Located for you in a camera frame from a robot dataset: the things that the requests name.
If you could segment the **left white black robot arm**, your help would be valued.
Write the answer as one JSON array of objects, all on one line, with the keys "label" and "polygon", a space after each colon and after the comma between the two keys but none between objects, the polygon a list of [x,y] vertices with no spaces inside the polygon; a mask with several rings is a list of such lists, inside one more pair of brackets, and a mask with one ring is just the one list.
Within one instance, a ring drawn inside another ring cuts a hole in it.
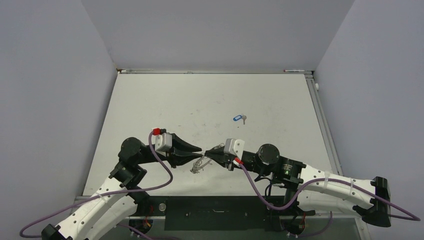
[{"label": "left white black robot arm", "polygon": [[118,163],[94,194],[83,201],[66,219],[49,224],[41,232],[43,240],[98,240],[124,218],[143,215],[149,208],[148,191],[169,185],[169,180],[158,186],[140,188],[147,175],[142,164],[157,162],[167,173],[172,168],[200,158],[202,149],[174,133],[155,128],[148,144],[135,137],[125,139],[118,153]]}]

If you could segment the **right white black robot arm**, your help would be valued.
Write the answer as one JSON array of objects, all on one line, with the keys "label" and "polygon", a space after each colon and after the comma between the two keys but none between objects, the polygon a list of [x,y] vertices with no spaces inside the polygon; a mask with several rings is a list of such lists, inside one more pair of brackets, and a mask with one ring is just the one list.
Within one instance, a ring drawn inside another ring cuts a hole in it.
[{"label": "right white black robot arm", "polygon": [[259,177],[270,176],[272,185],[286,189],[282,207],[289,214],[299,210],[334,211],[361,217],[373,226],[391,226],[391,196],[384,177],[354,179],[319,170],[281,156],[270,143],[261,145],[257,152],[245,151],[244,142],[239,139],[207,150],[205,156],[229,171],[245,168]]}]

